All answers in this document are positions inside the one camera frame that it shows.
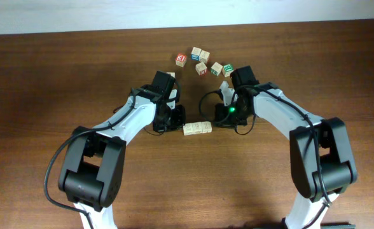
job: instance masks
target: white wall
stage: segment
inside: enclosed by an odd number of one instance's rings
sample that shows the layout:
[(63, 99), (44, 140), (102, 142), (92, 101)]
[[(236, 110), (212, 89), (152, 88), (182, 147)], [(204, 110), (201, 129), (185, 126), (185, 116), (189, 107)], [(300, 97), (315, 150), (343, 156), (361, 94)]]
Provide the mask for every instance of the white wall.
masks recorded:
[(374, 0), (0, 0), (0, 34), (374, 18)]

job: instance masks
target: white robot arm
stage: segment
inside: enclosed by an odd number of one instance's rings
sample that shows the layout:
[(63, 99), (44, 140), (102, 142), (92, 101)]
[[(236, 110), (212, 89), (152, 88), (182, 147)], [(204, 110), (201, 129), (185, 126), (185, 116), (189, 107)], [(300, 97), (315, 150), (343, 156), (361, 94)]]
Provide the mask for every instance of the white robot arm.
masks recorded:
[[(260, 85), (249, 66), (236, 69), (231, 74), (231, 79), (237, 92), (229, 88), (227, 81), (221, 84), (218, 94), (223, 98), (224, 108), (220, 104), (216, 106), (215, 123), (220, 127), (231, 128), (242, 122), (246, 123), (250, 113), (248, 111), (252, 111), (254, 115), (270, 122), (290, 140), (292, 178), (299, 192), (282, 227), (320, 229), (328, 203), (334, 201), (357, 179), (345, 125), (338, 118), (325, 120), (309, 113), (289, 100), (273, 83)], [(310, 136), (310, 124), (311, 130), (317, 136), (315, 138)], [(312, 144), (315, 140), (323, 148), (330, 148), (330, 153), (321, 157), (321, 163), (320, 158), (316, 159)], [(317, 173), (318, 165), (321, 166), (321, 176)], [(319, 186), (320, 177), (326, 190)], [(330, 228), (355, 226), (338, 225)]]
[[(65, 209), (80, 212), (84, 228), (114, 229), (112, 203), (121, 185), (126, 145), (153, 122), (158, 133), (177, 130), (185, 123), (179, 100), (180, 86), (170, 74), (157, 72), (151, 85), (135, 90), (127, 103), (104, 123), (94, 128), (78, 127), (57, 150), (45, 177), (47, 199)], [(53, 200), (47, 190), (48, 175), (58, 154), (68, 145), (59, 177), (59, 189), (75, 208)], [(83, 157), (102, 157), (97, 166)]]

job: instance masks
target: wooden table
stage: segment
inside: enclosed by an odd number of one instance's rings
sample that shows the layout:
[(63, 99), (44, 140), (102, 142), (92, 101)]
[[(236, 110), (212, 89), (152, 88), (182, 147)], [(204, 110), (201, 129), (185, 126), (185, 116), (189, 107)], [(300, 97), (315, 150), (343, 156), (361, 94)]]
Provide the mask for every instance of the wooden table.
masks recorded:
[[(211, 63), (251, 65), (314, 114), (340, 117), (359, 177), (324, 221), (374, 228), (374, 20), (0, 36), (0, 228), (81, 228), (78, 213), (45, 199), (46, 166), (74, 128), (110, 117), (157, 70), (176, 72), (186, 121), (202, 121), (201, 96), (230, 79), (199, 77), (191, 59), (176, 66), (192, 46)], [(205, 111), (217, 102), (211, 96)], [(57, 188), (63, 158), (49, 189), (69, 204)], [(140, 132), (113, 207), (121, 228), (226, 228), (278, 222), (295, 195), (289, 143), (259, 119), (245, 136)]]

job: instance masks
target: wooden block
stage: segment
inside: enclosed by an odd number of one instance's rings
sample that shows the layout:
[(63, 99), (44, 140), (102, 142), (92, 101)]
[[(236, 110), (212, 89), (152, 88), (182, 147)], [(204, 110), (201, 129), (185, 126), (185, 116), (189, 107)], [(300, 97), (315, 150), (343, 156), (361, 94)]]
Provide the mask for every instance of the wooden block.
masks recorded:
[(201, 53), (200, 53), (200, 61), (204, 62), (204, 64), (206, 64), (209, 59), (210, 59), (210, 53), (202, 50)]
[(193, 47), (193, 51), (191, 51), (191, 58), (193, 60), (200, 60), (200, 53), (201, 53), (201, 48)]
[(232, 64), (227, 64), (223, 67), (223, 74), (225, 77), (229, 77), (233, 72)]
[(218, 76), (223, 70), (223, 66), (215, 62), (211, 67), (211, 73)]
[(193, 133), (193, 124), (192, 123), (186, 123), (183, 126), (183, 133), (184, 135), (192, 135)]
[(169, 74), (169, 75), (173, 76), (173, 78), (175, 78), (175, 77), (176, 77), (176, 74), (175, 74), (175, 73), (167, 73), (167, 74)]
[(203, 62), (200, 62), (195, 66), (195, 70), (200, 76), (203, 76), (207, 73), (207, 66)]
[(179, 54), (176, 57), (176, 64), (180, 67), (184, 67), (187, 62), (187, 56), (183, 54)]
[(193, 125), (193, 134), (202, 134), (201, 122), (192, 123), (192, 125)]
[(203, 134), (205, 134), (205, 133), (211, 133), (212, 132), (211, 122), (209, 122), (209, 121), (202, 121), (201, 122), (201, 126), (202, 126), (202, 133)]

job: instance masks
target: wire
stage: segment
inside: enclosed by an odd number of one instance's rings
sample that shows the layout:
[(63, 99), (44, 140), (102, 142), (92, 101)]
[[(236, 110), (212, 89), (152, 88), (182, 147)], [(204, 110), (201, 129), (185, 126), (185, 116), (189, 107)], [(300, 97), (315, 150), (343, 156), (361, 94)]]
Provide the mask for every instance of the wire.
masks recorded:
[(169, 117), (167, 118), (167, 120), (163, 121), (163, 124), (164, 124), (164, 130), (163, 130), (160, 134), (154, 134), (154, 133), (151, 133), (151, 132), (149, 132), (148, 130), (146, 130), (146, 127), (143, 127), (144, 131), (146, 131), (148, 134), (153, 135), (153, 136), (160, 136), (160, 135), (163, 135), (164, 132), (167, 131), (167, 125), (166, 125), (166, 123), (171, 119), (172, 113), (173, 113), (173, 110), (170, 109), (170, 115), (169, 115)]
[(72, 211), (75, 211), (75, 212), (79, 212), (79, 213), (82, 213), (85, 215), (85, 217), (87, 218), (87, 221), (88, 221), (88, 224), (90, 225), (90, 228), (91, 229), (94, 229), (93, 225), (92, 225), (92, 221), (91, 221), (91, 217), (90, 217), (90, 213), (85, 211), (85, 210), (81, 210), (81, 209), (77, 209), (75, 207), (71, 207), (71, 206), (68, 206), (68, 205), (65, 205), (65, 204), (61, 204), (57, 201), (55, 201), (54, 199), (52, 199), (48, 193), (48, 188), (47, 188), (47, 184), (48, 184), (48, 177), (50, 175), (50, 171), (52, 170), (52, 167), (53, 167), (53, 164), (55, 162), (55, 160), (57, 159), (58, 155), (61, 153), (61, 151), (68, 145), (70, 144), (71, 142), (73, 142), (75, 139), (81, 137), (81, 136), (84, 136), (84, 135), (88, 135), (88, 134), (92, 134), (92, 133), (95, 133), (97, 131), (103, 131), (103, 130), (107, 130), (107, 129), (110, 129), (112, 127), (114, 127), (115, 125), (117, 125), (118, 123), (120, 123), (126, 116), (128, 116), (130, 114), (130, 112), (135, 108), (135, 104), (136, 104), (136, 94), (134, 92), (134, 89), (132, 88), (132, 96), (133, 96), (133, 103), (132, 105), (129, 107), (129, 110), (121, 117), (119, 118), (116, 122), (112, 123), (112, 124), (109, 124), (108, 126), (106, 127), (101, 127), (101, 128), (93, 128), (93, 129), (90, 129), (90, 130), (86, 130), (84, 132), (81, 132), (79, 134), (76, 134), (76, 135), (72, 135), (70, 138), (68, 138), (59, 148), (58, 150), (54, 153), (52, 159), (50, 160), (50, 163), (48, 164), (47, 166), (47, 170), (46, 170), (46, 175), (45, 175), (45, 184), (44, 184), (44, 192), (45, 192), (45, 196), (47, 198), (48, 201), (50, 201), (52, 204), (58, 206), (58, 207), (61, 207), (61, 208), (64, 208), (64, 209), (68, 209), (68, 210), (72, 210)]
[(214, 123), (214, 124), (220, 124), (220, 123), (223, 123), (225, 122), (229, 117), (230, 117), (230, 114), (228, 112), (228, 114), (226, 115), (226, 117), (224, 119), (222, 119), (221, 121), (211, 121), (201, 110), (201, 104), (202, 104), (202, 101), (209, 95), (209, 94), (212, 94), (212, 93), (215, 93), (215, 94), (218, 94), (220, 90), (215, 90), (215, 91), (212, 91), (212, 92), (208, 92), (206, 93), (203, 97), (201, 97), (200, 99), (200, 102), (198, 103), (198, 112), (200, 113), (200, 115), (207, 121), (211, 122), (211, 123)]
[(314, 216), (313, 220), (307, 223), (306, 226), (304, 226), (302, 229), (308, 229), (310, 228), (321, 216), (321, 214), (324, 212), (326, 209), (327, 205), (323, 204), (320, 208), (320, 210), (317, 212), (317, 214)]
[(240, 132), (238, 132), (238, 125), (235, 125), (235, 127), (234, 127), (235, 133), (237, 133), (239, 135), (247, 135), (247, 134), (249, 134), (252, 131), (253, 127), (255, 126), (255, 118), (256, 118), (256, 114), (253, 115), (252, 126), (251, 126), (251, 128), (246, 133), (241, 134)]
[(150, 134), (150, 135), (153, 135), (153, 136), (160, 136), (160, 135), (163, 135), (164, 132), (166, 132), (167, 127), (164, 126), (164, 130), (163, 130), (160, 134), (154, 134), (154, 133), (151, 133), (151, 132), (149, 132), (148, 130), (146, 130), (146, 127), (143, 127), (143, 129), (144, 129), (144, 131), (146, 131), (146, 132), (147, 132), (148, 134)]

